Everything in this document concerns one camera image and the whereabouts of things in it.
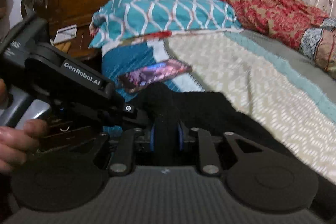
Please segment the person's left hand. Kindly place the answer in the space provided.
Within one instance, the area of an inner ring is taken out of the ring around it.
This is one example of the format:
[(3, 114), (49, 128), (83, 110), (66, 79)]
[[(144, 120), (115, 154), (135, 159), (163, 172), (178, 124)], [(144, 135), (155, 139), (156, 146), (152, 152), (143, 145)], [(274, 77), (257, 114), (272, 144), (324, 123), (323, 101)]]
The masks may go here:
[(27, 155), (37, 150), (39, 139), (46, 132), (47, 122), (40, 119), (26, 121), (22, 130), (1, 126), (1, 174), (9, 174), (24, 164)]

